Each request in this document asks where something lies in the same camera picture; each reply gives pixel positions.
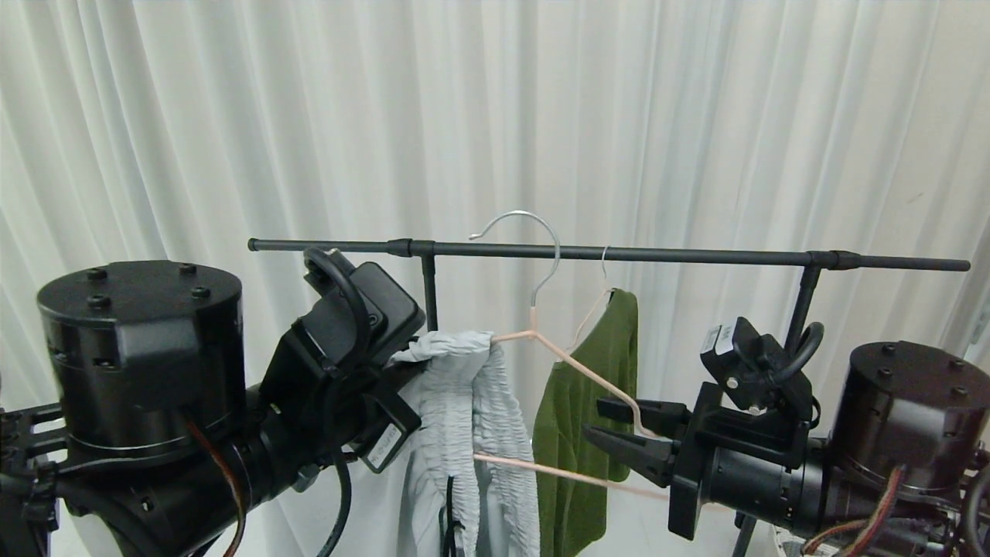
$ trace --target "clothing rack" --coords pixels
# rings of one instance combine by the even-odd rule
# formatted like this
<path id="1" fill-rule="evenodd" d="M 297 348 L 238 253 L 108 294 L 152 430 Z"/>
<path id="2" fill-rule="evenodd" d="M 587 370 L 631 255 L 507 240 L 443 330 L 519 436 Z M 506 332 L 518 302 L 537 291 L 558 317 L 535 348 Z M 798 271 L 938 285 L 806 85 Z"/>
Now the clothing rack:
<path id="1" fill-rule="evenodd" d="M 347 253 L 389 254 L 403 258 L 420 258 L 423 270 L 423 290 L 426 298 L 427 328 L 436 331 L 437 316 L 437 256 L 553 259 L 553 246 L 534 244 L 475 244 L 466 242 L 435 242 L 402 238 L 387 242 L 332 242 L 316 240 L 259 240 L 251 238 L 247 248 L 253 252 L 297 251 L 309 247 L 324 250 L 336 248 Z M 917 271 L 969 271 L 965 260 L 931 259 L 887 256 L 863 256 L 846 251 L 754 252 L 741 250 L 685 250 L 661 248 L 614 248 L 608 246 L 560 246 L 560 258 L 567 260 L 609 260 L 647 263 L 703 263 L 721 265 L 773 265 L 801 267 L 801 282 L 791 321 L 787 328 L 784 349 L 797 350 L 801 341 L 811 299 L 822 271 L 852 269 L 901 269 Z M 733 557 L 743 557 L 752 539 L 756 519 L 736 515 L 740 529 Z"/>

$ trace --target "robotic arm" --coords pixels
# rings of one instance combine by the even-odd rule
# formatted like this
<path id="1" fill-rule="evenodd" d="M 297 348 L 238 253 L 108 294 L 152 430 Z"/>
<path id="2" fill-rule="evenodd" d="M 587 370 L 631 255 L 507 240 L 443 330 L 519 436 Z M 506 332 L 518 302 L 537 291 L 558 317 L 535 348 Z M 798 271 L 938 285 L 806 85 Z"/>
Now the robotic arm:
<path id="1" fill-rule="evenodd" d="M 247 389 L 233 275 L 130 262 L 46 285 L 38 304 L 60 400 L 0 409 L 0 557 L 49 554 L 58 498 L 101 518 L 124 557 L 201 556 L 250 509 L 324 469 L 337 470 L 345 500 L 347 462 L 384 470 L 420 425 L 398 390 L 423 364 L 389 359 L 423 312 L 375 264 L 304 257 L 321 297 Z M 810 438 L 821 410 L 801 368 L 823 332 L 812 324 L 790 354 L 743 318 L 716 327 L 701 355 L 716 383 L 702 384 L 693 409 L 640 401 L 644 425 L 667 440 L 584 434 L 670 487 L 668 528 L 688 539 L 711 501 L 803 537 L 865 538 L 850 555 L 863 543 L 876 555 L 984 555 L 990 475 L 965 473 L 990 460 L 978 447 L 990 378 L 935 348 L 863 345 L 831 438 Z M 723 394 L 744 411 L 722 407 Z M 632 421 L 617 400 L 598 411 Z M 36 431 L 60 417 L 64 427 Z M 51 462 L 61 449 L 67 458 Z M 344 529 L 347 501 L 341 509 L 321 556 Z"/>

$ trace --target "curtain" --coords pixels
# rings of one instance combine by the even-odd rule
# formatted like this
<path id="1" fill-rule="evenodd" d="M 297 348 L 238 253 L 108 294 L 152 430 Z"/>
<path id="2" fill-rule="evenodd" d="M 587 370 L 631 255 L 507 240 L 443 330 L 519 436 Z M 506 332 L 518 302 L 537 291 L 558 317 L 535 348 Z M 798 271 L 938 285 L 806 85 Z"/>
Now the curtain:
<path id="1" fill-rule="evenodd" d="M 314 298 L 299 255 L 250 253 L 252 236 L 464 241 L 524 208 L 567 244 L 981 262 L 823 273 L 810 318 L 826 341 L 806 373 L 825 434 L 855 346 L 968 346 L 990 267 L 988 68 L 980 2 L 2 2 L 0 401 L 57 397 L 36 291 L 119 260 L 238 275 L 260 381 Z M 548 241 L 520 221 L 493 233 Z M 415 261 L 353 260 L 422 300 Z M 440 258 L 441 328 L 523 328 L 546 267 Z M 566 345 L 606 284 L 627 288 L 640 396 L 689 403 L 708 328 L 744 315 L 782 339 L 799 276 L 606 268 L 607 281 L 598 263 L 560 265 L 544 334 Z M 532 420 L 552 359 L 510 352 Z M 315 554 L 337 510 L 324 476 L 254 511 L 242 555 Z M 702 512 L 691 543 L 664 531 L 662 501 L 610 498 L 608 532 L 583 555 L 732 547 L 731 513 Z"/>

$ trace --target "garment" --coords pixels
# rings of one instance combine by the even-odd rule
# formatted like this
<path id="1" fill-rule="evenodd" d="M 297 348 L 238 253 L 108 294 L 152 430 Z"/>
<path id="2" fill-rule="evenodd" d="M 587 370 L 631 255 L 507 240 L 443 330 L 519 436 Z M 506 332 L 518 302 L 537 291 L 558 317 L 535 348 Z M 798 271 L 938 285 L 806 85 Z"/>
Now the garment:
<path id="1" fill-rule="evenodd" d="M 458 556 L 537 557 L 540 521 L 535 473 L 475 462 L 473 453 L 533 461 L 530 436 L 509 387 L 502 348 L 491 333 L 431 332 L 395 360 L 430 360 L 399 394 L 423 419 L 381 474 L 350 465 L 350 519 L 334 555 L 439 557 L 451 484 Z M 323 545 L 337 514 L 340 488 L 327 470 L 302 494 L 279 496 L 285 519 L 266 524 L 272 555 L 309 557 Z"/>
<path id="2" fill-rule="evenodd" d="M 571 354 L 632 397 L 636 397 L 638 322 L 636 296 L 616 289 L 595 328 Z M 609 395 L 570 365 L 557 362 L 537 411 L 533 434 L 537 463 L 613 482 L 624 480 L 629 469 L 581 436 L 585 423 L 632 431 L 631 426 L 598 416 L 595 400 Z M 542 556 L 572 557 L 605 534 L 605 488 L 547 475 L 540 475 L 537 484 Z"/>
<path id="3" fill-rule="evenodd" d="M 431 332 L 393 357 L 430 360 L 403 396 L 423 425 L 411 451 L 405 499 L 411 510 L 415 553 L 441 554 L 445 530 L 438 521 L 451 502 L 458 554 L 465 557 L 536 557 L 540 551 L 537 479 L 532 471 L 475 462 L 475 451 L 533 462 L 519 402 L 505 372 L 502 348 L 490 333 Z M 483 544 L 478 543 L 482 526 Z"/>

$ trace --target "black drawstring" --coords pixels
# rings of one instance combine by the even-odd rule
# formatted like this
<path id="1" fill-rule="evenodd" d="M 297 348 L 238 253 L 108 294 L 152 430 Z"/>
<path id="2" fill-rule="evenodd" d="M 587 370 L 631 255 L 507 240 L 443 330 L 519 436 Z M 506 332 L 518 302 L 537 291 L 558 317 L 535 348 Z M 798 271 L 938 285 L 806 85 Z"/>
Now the black drawstring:
<path id="1" fill-rule="evenodd" d="M 453 519 L 453 476 L 446 477 L 446 530 L 441 557 L 457 557 L 457 544 L 453 538 L 456 528 L 461 528 L 460 522 Z"/>

